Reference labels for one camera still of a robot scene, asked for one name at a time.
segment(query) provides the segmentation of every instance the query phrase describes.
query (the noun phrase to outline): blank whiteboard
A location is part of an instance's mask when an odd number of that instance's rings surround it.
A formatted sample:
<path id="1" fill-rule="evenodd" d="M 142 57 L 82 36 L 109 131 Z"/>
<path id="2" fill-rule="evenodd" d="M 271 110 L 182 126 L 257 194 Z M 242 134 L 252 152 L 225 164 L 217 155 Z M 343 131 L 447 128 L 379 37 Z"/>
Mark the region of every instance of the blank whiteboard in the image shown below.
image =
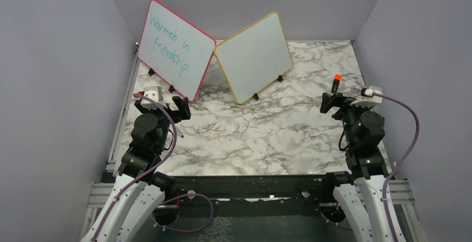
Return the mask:
<path id="1" fill-rule="evenodd" d="M 269 15 L 215 47 L 236 102 L 245 103 L 293 66 L 279 14 Z"/>
<path id="2" fill-rule="evenodd" d="M 159 1 L 151 0 L 137 57 L 192 102 L 216 43 Z"/>

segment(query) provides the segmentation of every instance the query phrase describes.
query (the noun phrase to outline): cable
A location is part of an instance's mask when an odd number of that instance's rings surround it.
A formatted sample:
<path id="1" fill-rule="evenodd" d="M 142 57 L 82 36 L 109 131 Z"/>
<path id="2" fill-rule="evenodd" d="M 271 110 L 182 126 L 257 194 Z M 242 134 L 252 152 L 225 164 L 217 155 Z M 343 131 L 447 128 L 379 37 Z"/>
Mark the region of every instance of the cable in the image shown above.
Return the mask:
<path id="1" fill-rule="evenodd" d="M 394 241 L 398 242 L 398 237 L 397 234 L 395 233 L 395 227 L 394 227 L 394 222 L 392 221 L 392 216 L 390 215 L 390 209 L 389 209 L 389 201 L 387 200 L 387 187 L 389 185 L 390 180 L 392 177 L 397 173 L 397 171 L 400 169 L 400 166 L 403 164 L 405 161 L 406 157 L 410 154 L 411 150 L 416 144 L 416 140 L 418 140 L 418 136 L 420 134 L 420 120 L 418 120 L 418 115 L 416 115 L 415 111 L 409 107 L 407 104 L 401 102 L 400 100 L 394 99 L 392 97 L 384 96 L 379 93 L 373 93 L 374 96 L 382 97 L 387 100 L 393 101 L 404 108 L 406 108 L 415 118 L 415 124 L 416 124 L 416 131 L 415 131 L 415 137 L 413 138 L 413 141 L 410 144 L 410 147 L 406 150 L 405 154 L 401 159 L 397 162 L 397 165 L 394 167 L 392 172 L 388 175 L 387 179 L 385 179 L 385 182 L 383 183 L 383 188 L 382 188 L 382 201 L 383 201 L 383 206 L 385 207 L 385 213 L 387 214 L 387 220 L 389 221 L 389 226 L 390 230 L 392 231 L 392 235 L 394 237 Z"/>
<path id="2" fill-rule="evenodd" d="M 334 225 L 334 226 L 336 226 L 337 228 L 341 228 L 341 229 L 344 229 L 344 230 L 352 231 L 352 229 L 351 229 L 350 227 L 344 226 L 344 225 L 340 225 L 340 224 L 335 223 L 334 221 L 331 221 L 330 219 L 328 219 L 328 218 L 321 212 L 321 210 L 319 211 L 319 213 L 321 214 L 321 217 L 323 217 L 323 219 L 326 220 L 326 223 L 331 224 L 331 225 Z"/>
<path id="3" fill-rule="evenodd" d="M 340 137 L 340 141 L 338 143 L 338 147 L 340 148 L 341 151 L 346 151 L 347 150 L 347 146 L 346 145 L 345 147 L 341 148 L 341 141 L 342 141 L 342 138 L 344 137 L 344 129 L 342 130 L 342 134 L 341 134 L 341 137 Z"/>
<path id="4" fill-rule="evenodd" d="M 169 129 L 169 133 L 172 134 L 172 140 L 174 139 L 174 133 Z M 164 150 L 169 150 L 170 146 L 172 145 L 172 141 L 170 141 L 169 147 L 165 147 Z"/>
<path id="5" fill-rule="evenodd" d="M 162 107 L 161 104 L 157 103 L 156 101 L 146 97 L 146 96 L 143 96 L 143 95 L 134 95 L 134 97 L 136 98 L 141 98 L 141 99 L 144 99 L 144 100 L 148 100 L 149 102 L 151 102 L 152 104 L 154 104 L 155 106 L 158 107 L 158 109 L 160 111 L 162 111 L 162 113 L 166 116 L 166 118 L 169 120 L 170 122 L 170 125 L 172 126 L 172 130 L 174 130 L 174 133 L 177 133 L 177 130 L 176 130 L 176 127 L 175 127 L 175 123 L 174 121 L 172 120 L 172 117 L 170 117 L 170 115 L 167 113 L 167 111 L 165 111 L 165 109 Z M 97 227 L 97 230 L 95 231 L 95 234 L 93 235 L 92 239 L 90 241 L 92 242 L 95 242 L 97 241 L 97 237 L 100 233 L 100 230 L 103 228 L 103 225 L 105 224 L 105 221 L 106 219 L 108 218 L 108 215 L 110 214 L 111 210 L 113 209 L 113 207 L 115 206 L 115 203 L 118 202 L 120 200 L 120 197 L 121 195 L 123 195 L 123 193 L 126 191 L 126 189 L 128 189 L 131 185 L 133 185 L 134 183 L 138 182 L 139 180 L 141 180 L 141 178 L 143 178 L 144 176 L 154 172 L 162 163 L 164 163 L 164 161 L 166 161 L 170 155 L 172 154 L 172 152 L 174 151 L 174 148 L 175 148 L 175 144 L 177 143 L 177 135 L 174 135 L 174 140 L 172 142 L 172 145 L 170 146 L 170 149 L 169 149 L 169 152 L 167 153 L 167 155 L 165 155 L 165 157 L 159 161 L 156 165 L 154 165 L 153 167 L 151 167 L 149 170 L 143 172 L 141 175 L 139 175 L 138 177 L 134 178 L 133 181 L 129 182 L 127 185 L 125 185 L 125 187 L 123 187 L 119 192 L 118 194 L 115 196 L 115 198 L 113 199 L 113 201 L 111 202 L 110 206 L 108 207 L 108 209 L 106 210 L 102 220 L 100 221 L 98 227 Z"/>
<path id="6" fill-rule="evenodd" d="M 160 205 L 167 204 L 167 203 L 172 202 L 176 199 L 179 199 L 181 197 L 186 197 L 186 196 L 200 196 L 200 197 L 203 197 L 204 199 L 206 199 L 208 201 L 208 203 L 210 204 L 210 219 L 208 220 L 208 222 L 206 222 L 206 224 L 204 224 L 202 227 L 199 227 L 199 228 L 196 228 L 196 229 L 190 229 L 190 230 L 171 228 L 171 227 L 167 227 L 166 225 L 162 226 L 162 225 L 158 224 L 158 221 L 156 220 L 156 217 L 153 213 L 154 227 L 159 226 L 159 227 L 163 228 L 163 230 L 172 230 L 172 231 L 177 231 L 177 232 L 181 232 L 181 233 L 194 233 L 194 232 L 198 232 L 198 231 L 201 231 L 201 230 L 207 228 L 207 226 L 210 225 L 213 221 L 213 204 L 212 204 L 212 201 L 205 195 L 197 194 L 197 193 L 180 195 L 180 196 L 173 197 L 173 198 L 171 198 L 167 201 L 164 201 Z"/>

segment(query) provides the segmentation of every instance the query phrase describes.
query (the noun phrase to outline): yellow-framed whiteboard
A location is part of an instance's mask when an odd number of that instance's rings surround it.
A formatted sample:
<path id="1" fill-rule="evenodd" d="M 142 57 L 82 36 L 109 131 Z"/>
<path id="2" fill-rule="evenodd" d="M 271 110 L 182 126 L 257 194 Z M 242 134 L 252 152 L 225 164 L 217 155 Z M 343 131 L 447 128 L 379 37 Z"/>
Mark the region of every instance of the yellow-framed whiteboard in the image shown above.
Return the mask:
<path id="1" fill-rule="evenodd" d="M 247 102 L 293 66 L 277 12 L 230 36 L 213 51 L 239 104 Z"/>

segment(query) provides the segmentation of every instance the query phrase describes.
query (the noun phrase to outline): marble tabletop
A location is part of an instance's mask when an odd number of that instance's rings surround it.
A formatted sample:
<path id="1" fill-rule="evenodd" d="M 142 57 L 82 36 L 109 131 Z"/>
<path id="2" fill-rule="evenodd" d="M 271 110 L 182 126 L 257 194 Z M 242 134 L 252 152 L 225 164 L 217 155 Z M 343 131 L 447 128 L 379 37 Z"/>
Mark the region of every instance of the marble tabletop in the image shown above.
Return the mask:
<path id="1" fill-rule="evenodd" d="M 191 119 L 177 125 L 185 137 L 178 137 L 175 151 L 159 171 L 169 175 L 347 171 L 344 153 L 338 149 L 341 123 L 331 118 L 334 109 L 321 114 L 319 106 L 321 94 L 330 91 L 336 73 L 343 76 L 339 91 L 359 96 L 364 82 L 351 42 L 289 42 L 289 49 L 294 65 L 283 81 L 260 92 L 258 101 L 251 99 L 243 105 L 236 103 L 213 59 L 196 101 L 190 104 Z M 140 64 L 134 92 L 156 85 L 169 88 L 159 76 L 149 76 L 148 70 Z M 172 94 L 164 91 L 164 95 L 173 104 Z M 128 149 L 139 114 L 131 105 L 119 153 L 114 157 L 115 170 Z"/>

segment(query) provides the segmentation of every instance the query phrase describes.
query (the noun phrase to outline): bolt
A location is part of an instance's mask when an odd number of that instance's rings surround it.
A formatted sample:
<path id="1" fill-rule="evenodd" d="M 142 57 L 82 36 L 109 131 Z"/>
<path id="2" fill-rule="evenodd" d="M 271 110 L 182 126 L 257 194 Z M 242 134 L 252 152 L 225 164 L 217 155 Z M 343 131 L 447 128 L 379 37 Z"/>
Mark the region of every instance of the bolt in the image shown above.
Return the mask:
<path id="1" fill-rule="evenodd" d="M 195 193 L 195 191 L 193 191 L 193 190 L 189 190 L 189 191 L 187 192 L 187 194 L 194 194 L 194 193 Z"/>

